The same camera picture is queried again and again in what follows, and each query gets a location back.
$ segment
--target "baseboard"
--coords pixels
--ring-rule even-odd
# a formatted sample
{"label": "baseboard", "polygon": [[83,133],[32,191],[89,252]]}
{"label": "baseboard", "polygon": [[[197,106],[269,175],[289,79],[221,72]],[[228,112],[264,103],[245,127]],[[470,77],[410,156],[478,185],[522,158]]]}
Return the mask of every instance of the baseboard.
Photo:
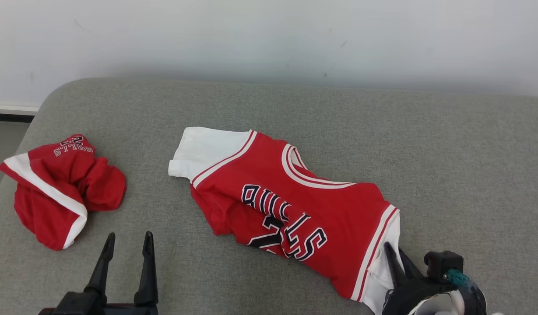
{"label": "baseboard", "polygon": [[35,116],[39,107],[0,105],[0,114]]}

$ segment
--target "white sleeve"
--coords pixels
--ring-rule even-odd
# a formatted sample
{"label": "white sleeve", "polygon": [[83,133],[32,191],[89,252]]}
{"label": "white sleeve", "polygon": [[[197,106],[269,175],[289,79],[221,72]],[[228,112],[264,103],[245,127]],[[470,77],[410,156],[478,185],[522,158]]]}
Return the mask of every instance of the white sleeve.
{"label": "white sleeve", "polygon": [[230,156],[247,143],[252,131],[233,132],[204,127],[187,127],[179,147],[169,161],[168,174],[192,181],[200,173]]}

